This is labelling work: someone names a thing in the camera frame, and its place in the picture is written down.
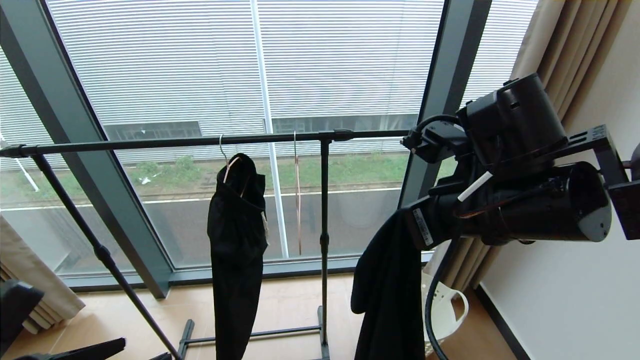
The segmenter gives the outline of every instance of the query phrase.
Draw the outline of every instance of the barcode label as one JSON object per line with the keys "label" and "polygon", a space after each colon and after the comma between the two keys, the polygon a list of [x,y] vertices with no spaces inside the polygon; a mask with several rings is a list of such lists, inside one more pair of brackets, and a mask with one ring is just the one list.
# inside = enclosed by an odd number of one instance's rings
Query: barcode label
{"label": "barcode label", "polygon": [[422,240],[427,246],[431,245],[433,243],[433,239],[429,232],[429,228],[427,227],[427,222],[424,221],[424,216],[422,216],[422,210],[420,210],[420,208],[413,209],[413,217],[415,218],[416,224],[418,224],[420,234],[422,234]]}

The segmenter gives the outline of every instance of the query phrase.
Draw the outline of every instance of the clothing tag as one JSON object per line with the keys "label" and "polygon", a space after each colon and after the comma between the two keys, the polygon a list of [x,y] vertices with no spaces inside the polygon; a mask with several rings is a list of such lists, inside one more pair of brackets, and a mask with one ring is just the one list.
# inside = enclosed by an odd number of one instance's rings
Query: clothing tag
{"label": "clothing tag", "polygon": [[422,240],[424,240],[424,243],[427,246],[433,244],[433,238],[431,237],[431,233],[427,227],[427,222],[424,221],[424,216],[422,216],[422,210],[420,210],[420,208],[413,209],[413,217],[415,218],[416,224],[418,224],[418,229],[420,229],[420,234],[422,234]]}
{"label": "clothing tag", "polygon": [[267,225],[267,216],[265,216],[264,211],[260,214],[262,215],[262,226],[264,226],[264,238],[267,240],[267,245],[269,245],[269,227]]}

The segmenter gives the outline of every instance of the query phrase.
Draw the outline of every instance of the clothes rack base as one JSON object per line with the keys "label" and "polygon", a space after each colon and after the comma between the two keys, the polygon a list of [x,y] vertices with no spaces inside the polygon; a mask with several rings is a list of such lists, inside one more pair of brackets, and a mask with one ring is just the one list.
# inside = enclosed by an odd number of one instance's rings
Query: clothes rack base
{"label": "clothes rack base", "polygon": [[149,326],[153,329],[157,337],[162,341],[165,347],[169,350],[169,353],[176,359],[182,360],[186,357],[186,351],[189,344],[193,343],[205,343],[215,341],[215,338],[202,338],[191,339],[191,333],[195,322],[188,320],[184,327],[182,339],[180,341],[180,351],[176,350],[171,344],[171,341],[164,335],[156,321],[151,317],[151,314],[145,308],[140,298],[126,281],[124,275],[116,266],[115,261],[111,257],[109,250],[100,243],[96,235],[90,229],[87,222],[84,220],[80,212],[78,211],[73,200],[64,189],[60,180],[53,172],[51,165],[44,157],[46,154],[62,154],[66,152],[84,152],[84,151],[114,151],[124,149],[153,149],[158,147],[189,147],[189,146],[203,146],[203,145],[223,145],[223,144],[243,144],[243,143],[267,143],[267,142],[291,142],[297,139],[297,141],[320,141],[320,163],[321,163],[321,207],[322,207],[322,233],[320,235],[320,252],[322,257],[322,305],[318,307],[318,325],[310,327],[297,327],[292,329],[282,329],[265,332],[255,332],[251,337],[259,336],[278,336],[285,334],[293,334],[297,332],[320,332],[320,345],[322,360],[329,360],[329,344],[327,341],[326,331],[326,317],[327,317],[327,271],[328,271],[328,253],[329,253],[329,233],[328,233],[328,167],[329,167],[329,144],[333,141],[346,141],[354,138],[381,138],[381,137],[397,137],[405,135],[405,130],[390,130],[390,131],[351,131],[351,130],[334,130],[334,131],[321,131],[318,133],[301,133],[294,137],[293,134],[266,134],[266,135],[247,135],[247,136],[230,136],[227,138],[216,137],[201,137],[201,138],[179,138],[179,139],[153,139],[153,140],[129,140],[129,141],[103,141],[92,143],[63,143],[53,145],[11,145],[0,150],[0,156],[5,158],[28,158],[31,157],[36,163],[42,174],[47,181],[51,184],[51,187],[56,192],[56,195],[62,201],[64,207],[67,209],[71,217],[74,219],[82,233],[87,237],[87,240],[91,243],[96,258],[98,258],[102,264],[109,270],[109,273],[115,278],[116,282],[125,294],[129,297],[129,300],[138,309],[142,317],[147,321]]}

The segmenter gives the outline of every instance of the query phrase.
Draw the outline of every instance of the black baseboard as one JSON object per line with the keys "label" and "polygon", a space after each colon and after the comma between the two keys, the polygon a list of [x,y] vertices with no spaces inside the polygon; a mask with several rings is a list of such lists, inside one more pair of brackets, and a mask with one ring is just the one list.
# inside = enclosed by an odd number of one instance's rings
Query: black baseboard
{"label": "black baseboard", "polygon": [[476,288],[476,296],[480,303],[486,309],[486,312],[491,317],[491,320],[495,323],[495,326],[498,328],[498,331],[502,334],[502,337],[507,341],[507,345],[511,348],[511,351],[516,356],[518,360],[531,360],[527,352],[522,348],[522,345],[516,339],[515,335],[509,328],[509,325],[504,321],[504,318],[498,312],[498,309],[495,308],[489,296],[484,292],[483,287],[480,285]]}

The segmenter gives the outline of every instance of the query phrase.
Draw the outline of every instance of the hanger hook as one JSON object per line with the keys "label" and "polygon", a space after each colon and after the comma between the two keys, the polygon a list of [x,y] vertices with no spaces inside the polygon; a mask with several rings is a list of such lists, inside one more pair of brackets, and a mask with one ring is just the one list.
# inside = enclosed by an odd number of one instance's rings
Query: hanger hook
{"label": "hanger hook", "polygon": [[220,146],[220,152],[222,152],[222,155],[225,157],[225,163],[227,165],[229,165],[229,160],[227,159],[227,154],[225,154],[225,151],[222,149],[222,136],[224,134],[220,134],[220,139],[218,140],[218,145]]}

